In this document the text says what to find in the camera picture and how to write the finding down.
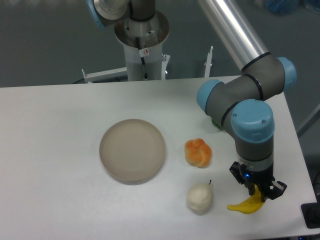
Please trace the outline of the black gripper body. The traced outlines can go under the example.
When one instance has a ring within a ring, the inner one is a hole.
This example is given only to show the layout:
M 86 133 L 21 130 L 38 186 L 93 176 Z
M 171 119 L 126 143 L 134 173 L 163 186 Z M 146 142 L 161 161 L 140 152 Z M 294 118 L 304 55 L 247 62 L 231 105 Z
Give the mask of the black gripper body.
M 247 189 L 249 184 L 254 184 L 260 192 L 263 192 L 267 199 L 274 200 L 283 195 L 287 185 L 281 181 L 275 181 L 273 176 L 274 164 L 261 171 L 252 171 L 245 164 L 235 161 L 229 171 L 239 184 L 244 185 Z

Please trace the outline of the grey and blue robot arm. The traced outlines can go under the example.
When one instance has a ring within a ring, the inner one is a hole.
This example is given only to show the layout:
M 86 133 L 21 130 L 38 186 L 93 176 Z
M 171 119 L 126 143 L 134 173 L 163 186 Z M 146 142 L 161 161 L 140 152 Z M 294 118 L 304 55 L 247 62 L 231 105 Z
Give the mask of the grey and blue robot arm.
M 250 195 L 259 191 L 262 202 L 274 200 L 287 186 L 273 176 L 275 121 L 267 100 L 295 83 L 295 66 L 271 55 L 234 1 L 201 0 L 199 5 L 241 75 L 228 83 L 206 81 L 196 101 L 234 139 L 238 160 L 230 172 L 235 179 Z M 89 0 L 87 6 L 97 25 L 114 25 L 117 39 L 133 51 L 125 57 L 130 81 L 165 75 L 160 47 L 170 27 L 153 0 Z

